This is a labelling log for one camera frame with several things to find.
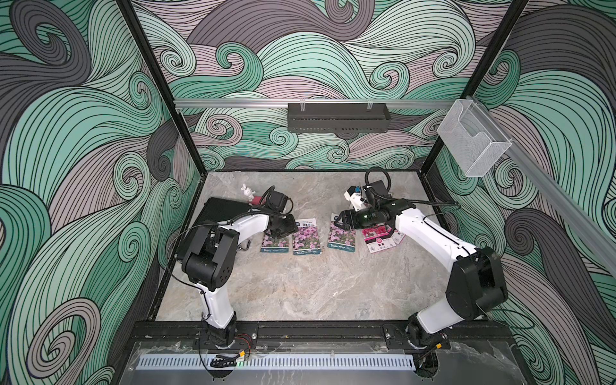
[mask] gray marble surface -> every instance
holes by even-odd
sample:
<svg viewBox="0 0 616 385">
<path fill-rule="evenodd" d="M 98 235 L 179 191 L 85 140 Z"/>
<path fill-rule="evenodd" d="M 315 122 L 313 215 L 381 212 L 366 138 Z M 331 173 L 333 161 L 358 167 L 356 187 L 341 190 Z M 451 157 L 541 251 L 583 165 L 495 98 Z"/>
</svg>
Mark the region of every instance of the gray marble surface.
<svg viewBox="0 0 616 385">
<path fill-rule="evenodd" d="M 373 173 L 371 181 L 377 177 Z M 394 197 L 426 199 L 415 172 L 392 172 L 391 179 Z M 316 217 L 322 253 L 261 253 L 263 235 L 255 235 L 249 250 L 238 251 L 227 283 L 239 320 L 405 319 L 444 295 L 445 267 L 408 237 L 374 254 L 359 231 L 354 253 L 326 247 L 331 213 L 349 208 L 343 193 L 363 184 L 363 172 L 212 172 L 192 220 L 209 197 L 245 201 L 244 183 L 257 192 L 276 185 L 293 199 L 295 218 Z M 187 280 L 180 264 L 174 274 Z M 198 292 L 172 279 L 156 320 L 199 320 L 201 311 Z"/>
</svg>

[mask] small figurine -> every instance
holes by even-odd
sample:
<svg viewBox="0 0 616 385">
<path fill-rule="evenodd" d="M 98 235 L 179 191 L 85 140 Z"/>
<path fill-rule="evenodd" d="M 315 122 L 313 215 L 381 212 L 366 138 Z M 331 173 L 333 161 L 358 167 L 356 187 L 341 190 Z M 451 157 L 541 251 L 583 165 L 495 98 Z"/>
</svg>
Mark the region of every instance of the small figurine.
<svg viewBox="0 0 616 385">
<path fill-rule="evenodd" d="M 254 199 L 254 191 L 250 187 L 246 187 L 246 185 L 242 185 L 241 191 L 248 197 L 248 201 L 252 201 Z"/>
</svg>

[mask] red wire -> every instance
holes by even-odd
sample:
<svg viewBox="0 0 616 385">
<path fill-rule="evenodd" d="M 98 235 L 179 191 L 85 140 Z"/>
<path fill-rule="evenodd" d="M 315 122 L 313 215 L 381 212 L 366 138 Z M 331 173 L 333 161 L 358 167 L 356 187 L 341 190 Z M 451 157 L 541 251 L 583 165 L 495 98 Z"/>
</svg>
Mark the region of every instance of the red wire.
<svg viewBox="0 0 616 385">
<path fill-rule="evenodd" d="M 250 355 L 250 350 L 251 350 L 251 348 L 250 348 L 250 342 L 248 342 L 248 340 L 247 340 L 246 338 L 244 338 L 244 337 L 236 337 L 236 338 L 241 338 L 241 339 L 243 339 L 244 341 L 246 341 L 246 343 L 248 344 L 248 355 Z"/>
</svg>

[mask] white vent grille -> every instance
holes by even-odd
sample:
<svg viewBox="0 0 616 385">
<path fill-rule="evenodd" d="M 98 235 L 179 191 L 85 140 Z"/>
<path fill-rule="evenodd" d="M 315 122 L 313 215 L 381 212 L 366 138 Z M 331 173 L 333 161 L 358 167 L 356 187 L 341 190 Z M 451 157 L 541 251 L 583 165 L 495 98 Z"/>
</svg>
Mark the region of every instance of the white vent grille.
<svg viewBox="0 0 616 385">
<path fill-rule="evenodd" d="M 215 354 L 202 354 L 208 369 Z M 198 354 L 144 354 L 137 370 L 204 370 Z M 254 356 L 236 367 L 241 370 L 415 370 L 413 356 L 404 354 L 284 354 Z"/>
</svg>

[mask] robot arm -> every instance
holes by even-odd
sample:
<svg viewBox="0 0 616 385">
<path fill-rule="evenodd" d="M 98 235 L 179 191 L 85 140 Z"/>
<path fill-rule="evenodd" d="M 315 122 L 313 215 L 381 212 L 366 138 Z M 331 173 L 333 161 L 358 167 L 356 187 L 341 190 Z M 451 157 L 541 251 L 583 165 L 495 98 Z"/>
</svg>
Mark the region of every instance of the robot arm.
<svg viewBox="0 0 616 385">
<path fill-rule="evenodd" d="M 292 214 L 283 213 L 288 197 L 274 191 L 264 194 L 265 203 L 224 222 L 197 224 L 180 244 L 177 259 L 182 271 L 200 290 L 203 320 L 219 344 L 228 346 L 235 333 L 236 316 L 227 292 L 238 245 L 255 234 L 285 237 L 298 231 Z M 221 204 L 238 203 L 221 200 Z"/>
<path fill-rule="evenodd" d="M 412 238 L 439 260 L 449 272 L 445 297 L 410 317 L 409 335 L 415 346 L 439 342 L 440 330 L 462 320 L 473 320 L 508 298 L 500 256 L 490 248 L 479 249 L 430 221 L 412 200 L 395 199 L 382 182 L 368 184 L 366 200 L 351 187 L 345 197 L 354 209 L 340 213 L 338 227 L 366 229 L 388 224 Z"/>
</svg>

